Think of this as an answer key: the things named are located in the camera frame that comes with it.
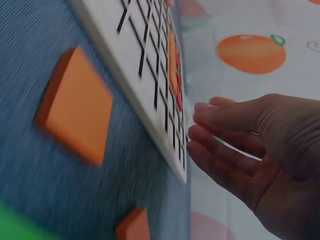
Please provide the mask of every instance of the green foam piece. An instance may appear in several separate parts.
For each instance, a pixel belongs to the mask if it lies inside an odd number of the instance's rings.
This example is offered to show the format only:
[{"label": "green foam piece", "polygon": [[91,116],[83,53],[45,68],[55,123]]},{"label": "green foam piece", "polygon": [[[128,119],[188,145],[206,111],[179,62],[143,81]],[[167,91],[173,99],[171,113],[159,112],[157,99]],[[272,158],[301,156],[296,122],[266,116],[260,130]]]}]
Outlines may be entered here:
[{"label": "green foam piece", "polygon": [[224,143],[224,141],[223,140],[221,140],[220,138],[218,138],[218,137],[214,137],[219,143],[221,143],[221,144],[223,144]]},{"label": "green foam piece", "polygon": [[21,216],[0,206],[0,239],[4,240],[58,240],[49,232]]}]

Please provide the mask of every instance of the black grid lines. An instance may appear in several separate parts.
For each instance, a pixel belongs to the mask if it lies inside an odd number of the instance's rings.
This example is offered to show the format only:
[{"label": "black grid lines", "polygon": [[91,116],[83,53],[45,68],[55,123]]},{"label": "black grid lines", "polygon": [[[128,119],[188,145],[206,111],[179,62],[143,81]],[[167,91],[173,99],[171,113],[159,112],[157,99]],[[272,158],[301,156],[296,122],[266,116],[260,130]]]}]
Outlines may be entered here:
[{"label": "black grid lines", "polygon": [[179,111],[176,96],[173,94],[169,82],[169,41],[168,33],[172,31],[175,41],[176,33],[173,21],[165,0],[119,0],[123,6],[123,13],[117,26],[117,33],[121,35],[123,26],[129,24],[141,48],[137,61],[140,83],[153,89],[148,93],[153,97],[155,111],[163,111],[163,127],[168,137],[172,139],[172,147],[178,156],[177,160],[185,169],[185,124],[183,110]]}]

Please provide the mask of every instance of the finger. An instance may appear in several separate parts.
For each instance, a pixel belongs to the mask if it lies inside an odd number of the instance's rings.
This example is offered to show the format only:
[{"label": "finger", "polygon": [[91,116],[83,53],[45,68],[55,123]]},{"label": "finger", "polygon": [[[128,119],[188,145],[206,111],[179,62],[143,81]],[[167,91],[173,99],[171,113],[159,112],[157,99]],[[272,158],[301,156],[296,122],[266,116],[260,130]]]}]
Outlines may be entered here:
[{"label": "finger", "polygon": [[253,101],[239,102],[223,106],[208,103],[195,104],[194,115],[207,126],[219,131],[257,132],[257,119]]},{"label": "finger", "polygon": [[219,131],[258,133],[263,131],[259,129],[262,121],[266,123],[269,115],[288,98],[284,95],[268,94],[254,100],[222,106],[196,103],[194,114],[203,123]]},{"label": "finger", "polygon": [[196,115],[193,115],[193,121],[212,135],[222,139],[240,151],[260,159],[266,153],[262,140],[254,133],[244,131],[218,131],[203,123]]},{"label": "finger", "polygon": [[248,205],[247,188],[250,178],[238,169],[229,167],[212,155],[198,142],[190,141],[187,151],[195,164],[209,175],[217,184]]},{"label": "finger", "polygon": [[222,106],[222,105],[230,105],[235,104],[236,102],[225,97],[215,96],[209,100],[209,104],[213,106]]},{"label": "finger", "polygon": [[192,141],[202,145],[212,157],[219,159],[227,165],[238,169],[244,174],[252,177],[260,164],[259,161],[244,156],[243,154],[235,151],[221,143],[200,126],[194,125],[189,128],[188,135]]}]

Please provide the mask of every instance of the fingernail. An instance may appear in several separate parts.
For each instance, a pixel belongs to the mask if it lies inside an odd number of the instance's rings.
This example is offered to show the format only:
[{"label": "fingernail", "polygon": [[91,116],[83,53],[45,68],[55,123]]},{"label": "fingernail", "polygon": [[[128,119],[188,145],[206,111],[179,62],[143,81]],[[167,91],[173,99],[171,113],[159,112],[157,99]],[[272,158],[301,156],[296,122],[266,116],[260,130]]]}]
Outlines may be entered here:
[{"label": "fingernail", "polygon": [[213,107],[211,104],[205,103],[205,102],[197,102],[194,105],[194,111],[202,111],[207,108]]}]

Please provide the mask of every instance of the pink circle print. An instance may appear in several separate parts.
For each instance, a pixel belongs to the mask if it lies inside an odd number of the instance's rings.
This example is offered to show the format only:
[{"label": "pink circle print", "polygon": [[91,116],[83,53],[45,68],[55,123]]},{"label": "pink circle print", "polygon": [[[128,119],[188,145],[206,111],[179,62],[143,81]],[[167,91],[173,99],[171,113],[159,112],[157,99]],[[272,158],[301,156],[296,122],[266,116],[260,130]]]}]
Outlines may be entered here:
[{"label": "pink circle print", "polygon": [[198,212],[192,212],[191,240],[238,240],[238,238],[221,222]]}]

